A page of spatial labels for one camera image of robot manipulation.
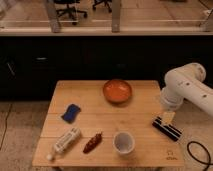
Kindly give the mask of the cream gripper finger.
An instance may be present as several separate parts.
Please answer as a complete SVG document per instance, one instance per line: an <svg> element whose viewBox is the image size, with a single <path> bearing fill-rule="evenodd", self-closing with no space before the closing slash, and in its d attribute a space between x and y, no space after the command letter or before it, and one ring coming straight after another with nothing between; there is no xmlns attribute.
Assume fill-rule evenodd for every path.
<svg viewBox="0 0 213 171"><path fill-rule="evenodd" d="M173 111L165 111L162 115L162 124L169 125L172 123L172 120L175 116L175 112Z"/></svg>

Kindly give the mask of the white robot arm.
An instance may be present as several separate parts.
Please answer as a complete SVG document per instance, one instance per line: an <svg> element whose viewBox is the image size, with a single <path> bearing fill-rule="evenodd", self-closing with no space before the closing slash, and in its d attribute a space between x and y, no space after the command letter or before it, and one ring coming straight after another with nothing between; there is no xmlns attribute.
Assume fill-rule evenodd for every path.
<svg viewBox="0 0 213 171"><path fill-rule="evenodd" d="M165 87L160 93L164 125L172 122L175 111L180 108L184 99L213 116L213 88L203 83L205 78L206 70L199 63L189 63L165 74Z"/></svg>

